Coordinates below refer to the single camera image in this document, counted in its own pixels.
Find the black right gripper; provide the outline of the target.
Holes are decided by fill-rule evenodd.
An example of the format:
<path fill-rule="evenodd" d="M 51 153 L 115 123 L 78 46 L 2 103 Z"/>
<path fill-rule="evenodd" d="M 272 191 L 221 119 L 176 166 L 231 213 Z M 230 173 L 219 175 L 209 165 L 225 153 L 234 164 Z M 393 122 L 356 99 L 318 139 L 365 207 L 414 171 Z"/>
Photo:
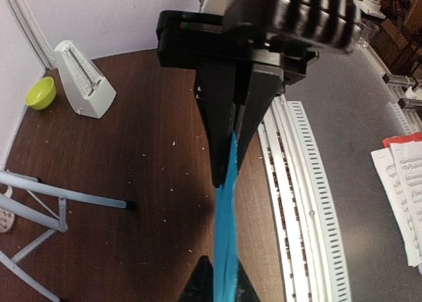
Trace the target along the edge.
<path fill-rule="evenodd" d="M 354 0 L 203 0 L 223 10 L 162 11 L 156 35 L 163 67 L 196 69 L 194 95 L 208 139 L 213 186 L 226 180 L 234 124 L 235 67 L 200 64 L 200 59 L 252 61 L 266 50 L 300 73 L 318 49 L 349 53 L 359 35 Z M 283 87 L 284 70 L 253 67 L 237 129 L 237 169 L 272 100 Z"/>

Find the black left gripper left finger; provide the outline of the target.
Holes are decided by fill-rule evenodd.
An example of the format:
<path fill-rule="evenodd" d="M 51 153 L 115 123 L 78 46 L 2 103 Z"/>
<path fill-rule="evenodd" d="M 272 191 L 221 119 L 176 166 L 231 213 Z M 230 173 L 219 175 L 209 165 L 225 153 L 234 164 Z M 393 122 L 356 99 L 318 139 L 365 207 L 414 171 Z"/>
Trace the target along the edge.
<path fill-rule="evenodd" d="M 179 298 L 180 302 L 213 302 L 213 267 L 202 255 Z"/>

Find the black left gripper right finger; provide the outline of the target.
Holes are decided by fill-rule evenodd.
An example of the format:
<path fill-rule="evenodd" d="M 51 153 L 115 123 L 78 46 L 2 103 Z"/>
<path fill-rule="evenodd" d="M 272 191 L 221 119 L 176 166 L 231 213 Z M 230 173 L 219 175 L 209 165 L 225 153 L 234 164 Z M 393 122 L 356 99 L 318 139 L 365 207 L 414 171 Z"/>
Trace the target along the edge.
<path fill-rule="evenodd" d="M 238 261 L 236 302 L 260 302 L 260 299 L 240 260 Z"/>

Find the blue sheet music page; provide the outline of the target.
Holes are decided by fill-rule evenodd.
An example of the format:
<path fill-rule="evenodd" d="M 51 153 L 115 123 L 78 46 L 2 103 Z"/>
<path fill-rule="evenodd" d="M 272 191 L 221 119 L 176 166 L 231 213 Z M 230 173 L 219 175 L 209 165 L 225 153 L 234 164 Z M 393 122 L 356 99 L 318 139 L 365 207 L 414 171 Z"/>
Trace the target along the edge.
<path fill-rule="evenodd" d="M 235 301 L 236 297 L 238 250 L 234 202 L 237 177 L 237 136 L 233 133 L 226 179 L 216 190 L 214 301 Z"/>

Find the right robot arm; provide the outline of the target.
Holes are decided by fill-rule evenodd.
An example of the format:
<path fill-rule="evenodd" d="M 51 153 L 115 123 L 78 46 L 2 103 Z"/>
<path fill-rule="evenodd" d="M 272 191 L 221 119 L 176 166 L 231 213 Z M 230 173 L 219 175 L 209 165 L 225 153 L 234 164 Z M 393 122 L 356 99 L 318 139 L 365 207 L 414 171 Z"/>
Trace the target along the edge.
<path fill-rule="evenodd" d="M 354 0 L 200 0 L 196 13 L 160 13 L 158 59 L 195 72 L 215 187 L 226 180 L 231 141 L 242 162 L 273 99 L 321 51 L 351 53 L 360 21 Z"/>

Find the white metronome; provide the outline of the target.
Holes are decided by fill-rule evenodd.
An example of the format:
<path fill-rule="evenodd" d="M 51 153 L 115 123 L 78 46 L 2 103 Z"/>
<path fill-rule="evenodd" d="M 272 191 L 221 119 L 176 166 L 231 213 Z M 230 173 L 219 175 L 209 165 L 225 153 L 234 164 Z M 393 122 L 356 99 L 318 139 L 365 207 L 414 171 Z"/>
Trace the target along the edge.
<path fill-rule="evenodd" d="M 101 71 L 72 40 L 63 40 L 54 49 L 61 83 L 77 115 L 102 118 L 117 92 Z"/>

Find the white sheet music papers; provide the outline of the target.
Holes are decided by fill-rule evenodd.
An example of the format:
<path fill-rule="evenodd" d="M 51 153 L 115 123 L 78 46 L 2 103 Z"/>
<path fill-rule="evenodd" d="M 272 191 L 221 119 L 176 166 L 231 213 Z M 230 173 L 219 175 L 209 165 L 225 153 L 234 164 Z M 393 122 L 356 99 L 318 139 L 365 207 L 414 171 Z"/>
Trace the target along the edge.
<path fill-rule="evenodd" d="M 371 157 L 402 234 L 407 264 L 421 268 L 421 142 L 393 142 Z"/>

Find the red paper sheet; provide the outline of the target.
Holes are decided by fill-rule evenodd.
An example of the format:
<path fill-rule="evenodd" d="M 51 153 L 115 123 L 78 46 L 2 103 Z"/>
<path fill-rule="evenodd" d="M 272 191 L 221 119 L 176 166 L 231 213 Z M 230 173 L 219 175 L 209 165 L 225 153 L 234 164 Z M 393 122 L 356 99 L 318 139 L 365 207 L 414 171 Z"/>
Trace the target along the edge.
<path fill-rule="evenodd" d="M 389 148 L 391 144 L 405 144 L 409 142 L 421 142 L 421 141 L 422 141 L 422 133 L 415 133 L 412 135 L 394 136 L 394 137 L 386 138 L 382 141 L 382 144 L 385 148 Z"/>

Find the small yellow-green bowl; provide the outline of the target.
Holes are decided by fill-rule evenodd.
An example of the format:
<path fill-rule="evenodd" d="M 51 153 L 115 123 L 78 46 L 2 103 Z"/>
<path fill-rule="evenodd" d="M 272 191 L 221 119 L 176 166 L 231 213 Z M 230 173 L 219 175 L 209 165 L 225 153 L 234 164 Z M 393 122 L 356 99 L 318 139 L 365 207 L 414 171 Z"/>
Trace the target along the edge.
<path fill-rule="evenodd" d="M 57 95 L 55 81 L 50 76 L 39 80 L 26 95 L 25 104 L 35 110 L 43 110 L 54 101 Z"/>

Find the floral ceramic mug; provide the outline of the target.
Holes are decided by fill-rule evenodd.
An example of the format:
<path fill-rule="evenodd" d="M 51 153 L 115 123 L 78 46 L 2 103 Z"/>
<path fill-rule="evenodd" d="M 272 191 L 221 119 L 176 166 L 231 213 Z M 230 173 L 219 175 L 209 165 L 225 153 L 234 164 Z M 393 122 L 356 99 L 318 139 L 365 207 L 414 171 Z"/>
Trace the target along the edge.
<path fill-rule="evenodd" d="M 1 196 L 12 198 L 13 188 L 9 185 L 1 185 Z M 1 208 L 1 217 L 0 217 L 0 232 L 7 233 L 12 230 L 15 223 L 15 214 L 12 212 Z"/>

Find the aluminium front rail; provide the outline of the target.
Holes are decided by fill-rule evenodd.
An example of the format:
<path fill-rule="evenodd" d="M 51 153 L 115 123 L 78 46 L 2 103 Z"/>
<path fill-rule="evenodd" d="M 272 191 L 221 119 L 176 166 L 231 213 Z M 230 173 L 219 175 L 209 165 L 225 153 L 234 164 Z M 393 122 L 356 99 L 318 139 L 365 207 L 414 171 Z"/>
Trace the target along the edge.
<path fill-rule="evenodd" d="M 286 301 L 351 301 L 334 200 L 300 101 L 276 98 L 258 126 Z"/>

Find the right aluminium frame post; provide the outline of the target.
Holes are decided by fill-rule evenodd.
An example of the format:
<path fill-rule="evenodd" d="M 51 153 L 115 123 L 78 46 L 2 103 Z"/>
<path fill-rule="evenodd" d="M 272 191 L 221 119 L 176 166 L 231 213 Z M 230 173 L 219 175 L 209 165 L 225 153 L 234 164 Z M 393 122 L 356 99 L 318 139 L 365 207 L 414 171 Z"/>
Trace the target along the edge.
<path fill-rule="evenodd" d="M 5 0 L 17 26 L 20 28 L 34 55 L 44 67 L 50 70 L 56 67 L 53 48 L 47 41 L 27 0 Z"/>

